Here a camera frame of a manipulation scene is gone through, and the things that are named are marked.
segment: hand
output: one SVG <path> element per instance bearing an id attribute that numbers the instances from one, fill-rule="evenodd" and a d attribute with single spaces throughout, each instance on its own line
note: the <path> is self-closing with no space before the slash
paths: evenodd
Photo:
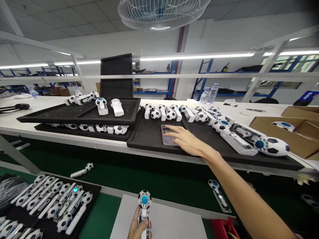
<path id="1" fill-rule="evenodd" d="M 138 226 L 138 218 L 140 213 L 140 207 L 138 206 L 135 210 L 133 221 L 131 223 L 130 232 L 127 239 L 141 239 L 142 232 L 146 229 L 149 221 L 143 221 L 140 226 Z"/>
<path id="2" fill-rule="evenodd" d="M 191 132 L 180 126 L 166 125 L 165 127 L 174 132 L 165 133 L 165 136 L 174 137 L 173 142 L 178 144 L 185 152 L 193 155 L 200 156 L 208 162 L 213 163 L 216 160 L 222 159 L 219 152 L 213 149 L 208 144 L 200 141 Z"/>

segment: assembly line table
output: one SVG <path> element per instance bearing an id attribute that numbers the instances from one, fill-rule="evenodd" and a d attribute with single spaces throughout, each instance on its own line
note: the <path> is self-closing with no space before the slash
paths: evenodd
<path id="1" fill-rule="evenodd" d="M 38 139 L 38 140 L 64 143 L 64 144 L 72 144 L 76 146 L 109 150 L 109 151 L 115 151 L 115 152 L 121 152 L 121 153 L 143 155 L 148 157 L 162 158 L 162 159 L 175 160 L 175 161 L 181 161 L 181 162 L 204 164 L 204 165 L 206 164 L 203 159 L 198 157 L 128 148 L 126 142 L 122 142 L 122 141 L 90 138 L 90 137 L 60 134 L 60 133 L 53 133 L 53 132 L 46 132 L 46 131 L 38 131 L 34 128 L 34 126 L 38 125 L 38 123 L 21 123 L 17 120 L 17 118 L 20 116 L 24 116 L 32 112 L 36 112 L 45 108 L 63 104 L 65 99 L 67 99 L 67 97 L 60 97 L 60 96 L 56 96 L 56 97 L 55 96 L 40 96 L 40 98 L 38 99 L 35 99 L 35 98 L 14 99 L 13 97 L 0 99 L 0 107 L 14 106 L 15 104 L 20 104 L 20 103 L 26 103 L 30 105 L 30 109 L 28 110 L 22 110 L 22 111 L 13 112 L 10 114 L 0 115 L 0 134 L 21 136 L 21 137 L 31 138 L 31 139 Z M 164 105 L 176 104 L 178 106 L 187 105 L 191 108 L 198 106 L 187 101 L 145 100 L 145 99 L 141 100 L 141 106 L 144 106 L 146 103 L 151 103 L 154 106 L 158 106 L 159 104 L 164 104 Z M 233 106 L 223 105 L 223 102 L 214 102 L 213 104 L 204 104 L 200 106 L 203 106 L 204 108 L 207 108 L 207 109 L 211 106 L 217 106 L 220 108 L 222 113 L 224 113 L 225 115 L 229 116 L 232 119 L 235 119 L 236 122 L 249 125 L 254 119 L 254 117 L 256 116 L 279 117 L 281 116 L 281 113 L 289 105 L 238 103 L 237 107 L 233 107 Z M 249 111 L 249 110 L 246 110 L 246 108 L 260 109 L 260 110 L 265 110 L 266 112 Z M 290 156 L 294 158 L 296 161 L 298 161 L 299 163 L 301 163 L 303 166 L 305 166 L 305 168 L 301 170 L 302 172 L 308 172 L 308 173 L 316 172 L 316 170 L 313 169 L 313 167 L 307 164 L 306 162 L 298 159 L 294 155 L 290 155 Z M 233 163 L 233 162 L 229 162 L 229 164 L 234 169 L 267 173 L 267 174 L 273 174 L 273 175 L 294 177 L 297 174 L 299 174 L 298 172 L 283 170 L 283 169 L 239 164 L 239 163 Z"/>

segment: phone screen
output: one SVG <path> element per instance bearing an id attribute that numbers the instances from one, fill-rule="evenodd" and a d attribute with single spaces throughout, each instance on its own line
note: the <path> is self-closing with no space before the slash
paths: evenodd
<path id="1" fill-rule="evenodd" d="M 161 131 L 162 131 L 162 138 L 163 138 L 163 144 L 169 145 L 169 146 L 178 146 L 178 144 L 173 143 L 173 137 L 170 136 L 164 136 L 165 133 L 173 132 L 169 128 L 166 128 L 164 124 L 161 125 Z"/>

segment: plastic bottle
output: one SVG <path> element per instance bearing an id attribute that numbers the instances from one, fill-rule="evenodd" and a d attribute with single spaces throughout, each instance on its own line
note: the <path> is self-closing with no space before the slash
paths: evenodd
<path id="1" fill-rule="evenodd" d="M 294 106 L 307 106 L 311 101 L 319 96 L 319 82 L 310 91 L 306 91 L 299 100 L 293 103 Z"/>
<path id="2" fill-rule="evenodd" d="M 79 88 L 76 86 L 76 87 L 75 87 L 75 94 L 77 95 L 78 93 L 81 93 L 81 91 L 80 91 Z"/>
<path id="3" fill-rule="evenodd" d="M 33 98 L 40 98 L 39 93 L 35 89 L 33 89 L 32 86 L 28 86 L 28 90 Z"/>
<path id="4" fill-rule="evenodd" d="M 200 96 L 199 102 L 201 104 L 205 104 L 206 103 L 206 96 L 209 93 L 209 87 L 206 87 L 205 91 L 202 93 L 202 95 Z"/>
<path id="5" fill-rule="evenodd" d="M 206 103 L 213 103 L 218 92 L 218 83 L 215 83 L 212 88 L 210 88 L 209 93 L 206 96 Z"/>

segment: cardboard box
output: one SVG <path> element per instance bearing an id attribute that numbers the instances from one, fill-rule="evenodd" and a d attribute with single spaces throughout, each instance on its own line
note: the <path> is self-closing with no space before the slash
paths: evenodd
<path id="1" fill-rule="evenodd" d="M 95 84 L 96 84 L 97 92 L 98 92 L 99 95 L 100 95 L 100 82 L 97 82 L 97 83 L 95 83 Z"/>
<path id="2" fill-rule="evenodd" d="M 294 132 L 287 131 L 273 122 L 283 121 L 295 126 Z M 292 153 L 306 159 L 319 152 L 319 123 L 303 118 L 255 117 L 250 127 L 269 137 L 285 141 Z"/>
<path id="3" fill-rule="evenodd" d="M 319 107 L 289 106 L 281 115 L 284 117 L 298 117 L 319 122 Z"/>
<path id="4" fill-rule="evenodd" d="M 50 89 L 50 93 L 52 96 L 71 96 L 69 89 L 63 88 Z"/>

